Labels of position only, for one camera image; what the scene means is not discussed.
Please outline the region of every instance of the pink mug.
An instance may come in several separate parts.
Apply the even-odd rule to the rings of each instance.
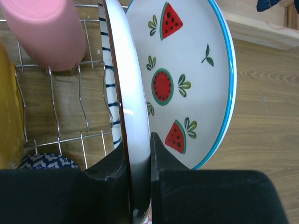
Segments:
[[[7,24],[39,66],[64,71],[79,63],[86,38],[72,0],[0,0]]]

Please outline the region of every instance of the yellow cup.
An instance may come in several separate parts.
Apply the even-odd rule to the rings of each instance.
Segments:
[[[23,107],[15,67],[0,42],[0,169],[18,168],[25,144]]]

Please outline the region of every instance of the wooden box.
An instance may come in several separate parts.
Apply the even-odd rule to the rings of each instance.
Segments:
[[[299,48],[299,20],[294,0],[282,0],[264,11],[256,10],[257,0],[216,0],[233,38],[278,49]]]

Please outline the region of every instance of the blue and white patterned bowl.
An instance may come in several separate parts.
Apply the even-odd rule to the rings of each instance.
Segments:
[[[79,168],[72,160],[53,153],[34,154],[24,157],[19,169]]]

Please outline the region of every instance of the white plate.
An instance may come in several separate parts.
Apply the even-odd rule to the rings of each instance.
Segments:
[[[150,128],[138,56],[119,2],[99,0],[99,15],[106,85],[112,84],[107,97],[114,103],[110,106],[114,121],[120,123],[113,127],[113,139],[122,140],[128,154],[134,207],[144,208],[150,203]]]
[[[236,60],[214,0],[134,0],[127,18],[145,90],[149,127],[189,168],[219,147],[236,97]]]

